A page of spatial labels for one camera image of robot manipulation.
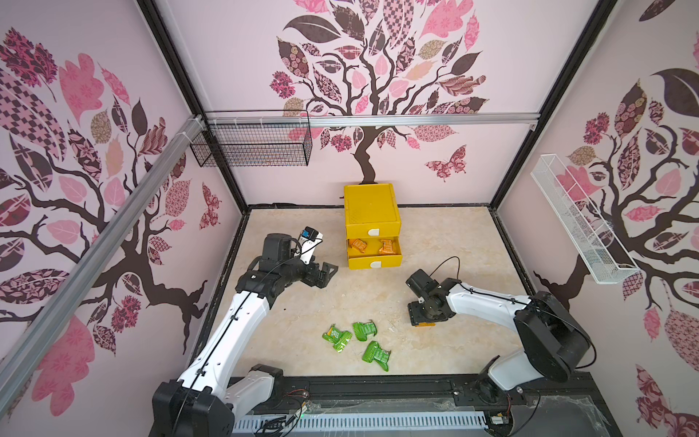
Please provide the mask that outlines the yellow drawer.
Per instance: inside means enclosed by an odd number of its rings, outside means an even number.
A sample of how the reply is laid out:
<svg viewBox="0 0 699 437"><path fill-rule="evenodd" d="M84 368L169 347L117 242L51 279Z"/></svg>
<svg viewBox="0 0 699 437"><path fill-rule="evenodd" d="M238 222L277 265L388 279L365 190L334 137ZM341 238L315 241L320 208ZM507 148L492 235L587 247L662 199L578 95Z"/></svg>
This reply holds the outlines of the yellow drawer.
<svg viewBox="0 0 699 437"><path fill-rule="evenodd" d="M381 239L393 240L397 253L395 255L380 255L379 249L382 245L380 243ZM354 269L355 271L358 271L358 269L386 269L397 268L402 265L402 249L400 248L400 241L397 237L363 240L368 243L368 249L365 253L359 253L356 249L350 247L347 240L347 256L350 269Z"/></svg>
<svg viewBox="0 0 699 437"><path fill-rule="evenodd" d="M393 238L400 235L400 221L384 221L373 223L351 223L346 225L348 239Z"/></svg>

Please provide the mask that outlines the green cookie packet front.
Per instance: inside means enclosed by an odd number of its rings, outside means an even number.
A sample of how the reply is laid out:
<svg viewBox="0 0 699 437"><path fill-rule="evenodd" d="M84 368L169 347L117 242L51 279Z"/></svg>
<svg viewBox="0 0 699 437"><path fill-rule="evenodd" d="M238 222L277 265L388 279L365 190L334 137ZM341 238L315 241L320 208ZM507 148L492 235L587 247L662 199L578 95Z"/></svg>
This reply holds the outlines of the green cookie packet front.
<svg viewBox="0 0 699 437"><path fill-rule="evenodd" d="M386 373L389 371L389 360L391 352L384 350L376 340L369 342L366 350L362 354L362 360L367 363L376 363Z"/></svg>

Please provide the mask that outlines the yellow top drawer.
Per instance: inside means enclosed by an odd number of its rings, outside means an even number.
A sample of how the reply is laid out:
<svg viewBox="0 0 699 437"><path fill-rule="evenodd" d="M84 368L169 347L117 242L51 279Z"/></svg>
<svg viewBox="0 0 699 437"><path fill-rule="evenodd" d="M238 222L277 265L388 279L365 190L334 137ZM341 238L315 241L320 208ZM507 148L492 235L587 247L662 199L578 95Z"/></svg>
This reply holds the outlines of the yellow top drawer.
<svg viewBox="0 0 699 437"><path fill-rule="evenodd" d="M400 235L400 221L384 221L373 223L351 223L346 225L348 239L393 238Z"/></svg>

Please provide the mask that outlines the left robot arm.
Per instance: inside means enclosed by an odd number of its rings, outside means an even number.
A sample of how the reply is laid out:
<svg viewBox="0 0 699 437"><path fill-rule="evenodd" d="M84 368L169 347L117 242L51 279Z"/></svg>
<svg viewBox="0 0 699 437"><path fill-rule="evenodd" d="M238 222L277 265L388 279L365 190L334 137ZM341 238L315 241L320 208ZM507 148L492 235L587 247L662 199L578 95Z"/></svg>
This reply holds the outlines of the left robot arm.
<svg viewBox="0 0 699 437"><path fill-rule="evenodd" d="M163 382L152 399L152 436L229 436L236 421L267 402L283 375L254 366L237 382L230 378L253 333L280 294L296 282L325 288L337 266L318 263L322 233L305 228L298 238L271 233L260 256L249 264L235 287L226 315L201 353L176 380Z"/></svg>

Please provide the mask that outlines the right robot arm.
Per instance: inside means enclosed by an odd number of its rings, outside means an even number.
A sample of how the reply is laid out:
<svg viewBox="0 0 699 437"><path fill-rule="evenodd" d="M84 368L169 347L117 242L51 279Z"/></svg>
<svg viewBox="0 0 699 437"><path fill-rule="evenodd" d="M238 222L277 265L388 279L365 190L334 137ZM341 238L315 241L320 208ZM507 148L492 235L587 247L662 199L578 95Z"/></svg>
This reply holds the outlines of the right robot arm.
<svg viewBox="0 0 699 437"><path fill-rule="evenodd" d="M568 382L593 341L555 296L539 292L515 296L475 288L461 280L443 282L418 269L406 280L417 300L408 305L413 326L447 322L457 315L477 317L518 334L521 347L492 359L473 389L496 397L527 382Z"/></svg>

